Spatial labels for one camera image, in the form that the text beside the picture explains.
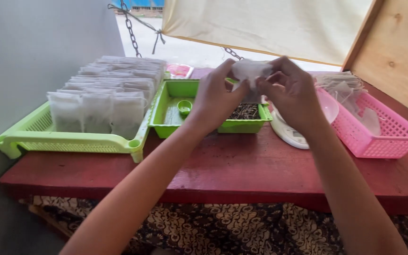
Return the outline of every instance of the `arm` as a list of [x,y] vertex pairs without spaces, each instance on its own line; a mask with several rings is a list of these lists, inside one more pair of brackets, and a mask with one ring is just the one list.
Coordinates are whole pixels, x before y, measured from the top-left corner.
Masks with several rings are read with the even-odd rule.
[[227,93],[233,60],[201,79],[190,115],[89,214],[61,255],[120,254],[192,150],[238,106],[248,87]]
[[311,76],[287,57],[257,86],[310,145],[344,248],[350,255],[406,255],[408,250],[322,113]]

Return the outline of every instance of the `metal chain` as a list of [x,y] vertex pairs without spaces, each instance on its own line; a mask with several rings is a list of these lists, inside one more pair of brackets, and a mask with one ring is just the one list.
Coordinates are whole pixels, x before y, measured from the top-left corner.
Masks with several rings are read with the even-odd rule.
[[241,56],[237,55],[237,53],[235,53],[235,52],[234,52],[232,49],[230,49],[230,48],[224,48],[224,47],[223,47],[223,49],[224,49],[224,51],[226,51],[227,53],[229,53],[231,56],[237,58],[238,60],[244,59],[244,57],[241,57]]
[[[124,3],[124,0],[121,0],[121,9],[125,9],[125,11],[129,11],[127,4]],[[136,51],[136,57],[142,58],[141,53],[138,51],[138,43],[136,42],[135,35],[133,34],[132,30],[132,22],[128,19],[127,13],[124,12],[125,15],[125,26],[127,26],[128,32],[130,33],[130,39],[132,40],[133,49]]]

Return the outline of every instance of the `table surface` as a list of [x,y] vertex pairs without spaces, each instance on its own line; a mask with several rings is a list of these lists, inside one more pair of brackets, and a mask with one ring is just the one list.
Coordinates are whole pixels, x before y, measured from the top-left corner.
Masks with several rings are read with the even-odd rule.
[[[366,88],[408,119],[408,108],[369,84]],[[162,141],[152,129],[144,156]],[[392,215],[408,215],[408,154],[398,160],[354,157],[354,161],[385,210]],[[0,183],[17,199],[29,195],[102,199],[135,166],[128,154],[32,151],[10,168]],[[160,202],[292,202],[330,211],[309,150],[283,142],[269,123],[258,134],[207,136]]]

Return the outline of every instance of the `pink plastic basket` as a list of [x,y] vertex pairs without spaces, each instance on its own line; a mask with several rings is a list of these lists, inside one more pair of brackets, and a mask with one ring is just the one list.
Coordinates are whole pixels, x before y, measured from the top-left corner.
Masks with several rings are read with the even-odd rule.
[[340,111],[332,123],[338,137],[356,157],[401,158],[408,153],[408,121],[368,93],[357,100],[362,117],[365,107],[379,116],[380,136],[372,133],[338,102]]

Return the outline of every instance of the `green measuring scoop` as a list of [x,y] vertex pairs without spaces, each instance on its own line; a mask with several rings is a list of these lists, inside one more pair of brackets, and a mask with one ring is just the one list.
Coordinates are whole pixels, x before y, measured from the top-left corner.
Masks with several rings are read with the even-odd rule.
[[188,100],[182,100],[177,103],[178,111],[181,115],[187,116],[191,111],[192,104]]

